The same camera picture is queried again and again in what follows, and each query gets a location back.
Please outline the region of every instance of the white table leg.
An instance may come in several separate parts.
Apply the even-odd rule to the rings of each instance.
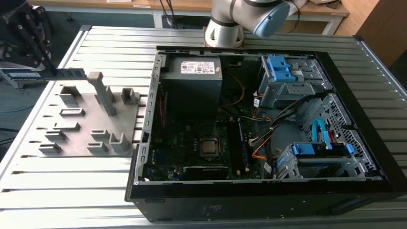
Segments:
[[[154,10],[153,18],[154,18],[154,27],[162,29],[163,28],[163,12],[161,10]]]
[[[331,21],[326,25],[323,35],[334,35],[334,33],[335,33],[341,23],[342,23],[342,19],[343,19],[342,16],[333,17]]]

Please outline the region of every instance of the blue drive bracket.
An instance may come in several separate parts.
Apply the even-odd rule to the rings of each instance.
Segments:
[[[347,148],[347,150],[349,150],[349,152],[350,152],[350,155],[354,156],[354,154],[355,154],[355,148],[354,148],[354,146],[353,146],[351,144],[347,144],[347,145],[346,145],[346,148]]]
[[[291,74],[290,64],[287,64],[286,58],[283,56],[270,56],[267,60],[274,75],[274,81],[295,82],[297,78]]]
[[[295,144],[291,149],[294,155],[315,155],[313,144]]]

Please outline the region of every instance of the mesh grill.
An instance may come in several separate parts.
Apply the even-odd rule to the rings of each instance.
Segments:
[[[313,141],[313,121],[319,118],[330,123],[330,130],[339,142],[351,144],[355,148],[355,157],[362,157],[366,160],[366,167],[369,170],[375,170],[377,167],[367,154],[367,150],[362,147],[362,140],[359,134],[354,130],[346,130],[342,127],[350,125],[343,112],[339,109],[338,102],[333,95],[327,96],[325,100],[317,100],[303,106],[301,110],[301,122],[303,123],[305,131],[302,131],[303,138]]]

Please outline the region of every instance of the metal rail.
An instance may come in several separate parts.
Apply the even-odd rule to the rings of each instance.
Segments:
[[[198,30],[94,26],[81,31],[61,67],[102,71],[113,91],[133,87],[147,103],[157,45],[203,46]],[[267,40],[246,35],[254,49],[317,50],[329,52],[362,104],[386,145],[407,174],[406,91],[367,46],[354,37],[278,34]],[[407,221],[407,197],[379,202],[337,217],[261,219],[151,224],[134,204],[125,202],[130,158],[41,158],[33,143],[37,128],[47,125],[43,113],[53,103],[50,82],[27,122],[0,164],[0,221],[7,228],[198,228],[334,224],[330,228],[402,228]],[[135,142],[146,109],[139,109]]]

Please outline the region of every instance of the motherboard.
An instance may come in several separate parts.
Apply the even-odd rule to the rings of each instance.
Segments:
[[[261,163],[253,161],[250,121],[170,119],[155,138],[153,180],[261,179]]]

